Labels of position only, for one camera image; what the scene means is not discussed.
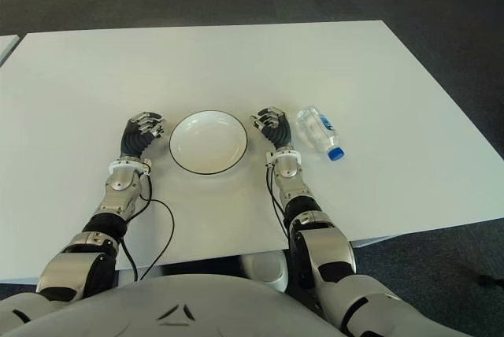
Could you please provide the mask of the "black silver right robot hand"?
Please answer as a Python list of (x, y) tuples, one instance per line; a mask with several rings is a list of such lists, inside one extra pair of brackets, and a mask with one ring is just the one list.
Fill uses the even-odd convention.
[(277, 150), (292, 148), (291, 127), (284, 111), (270, 106), (252, 115), (250, 120)]

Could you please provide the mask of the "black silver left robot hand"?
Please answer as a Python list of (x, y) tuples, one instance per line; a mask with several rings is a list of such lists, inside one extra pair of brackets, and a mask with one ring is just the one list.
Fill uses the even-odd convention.
[(163, 136), (164, 122), (162, 115), (147, 111), (129, 118), (120, 141), (120, 155), (140, 159), (144, 150)]

